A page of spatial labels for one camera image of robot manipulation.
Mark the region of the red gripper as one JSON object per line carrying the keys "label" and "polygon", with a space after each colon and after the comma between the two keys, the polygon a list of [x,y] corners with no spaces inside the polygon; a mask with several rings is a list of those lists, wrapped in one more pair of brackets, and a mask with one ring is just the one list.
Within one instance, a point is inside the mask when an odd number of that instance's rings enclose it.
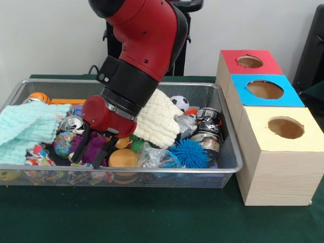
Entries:
{"label": "red gripper", "polygon": [[73,163],[79,163],[86,152],[87,145],[91,138],[91,129],[97,132],[110,132],[117,138],[111,138],[106,142],[92,165],[98,169],[103,160],[110,158],[110,156],[117,151],[116,144],[118,138],[129,137],[135,131],[137,123],[131,119],[127,119],[117,112],[115,106],[108,108],[109,103],[98,95],[90,96],[83,104],[83,121],[85,123],[85,130],[82,134],[82,140],[78,145],[74,155],[71,158]]}

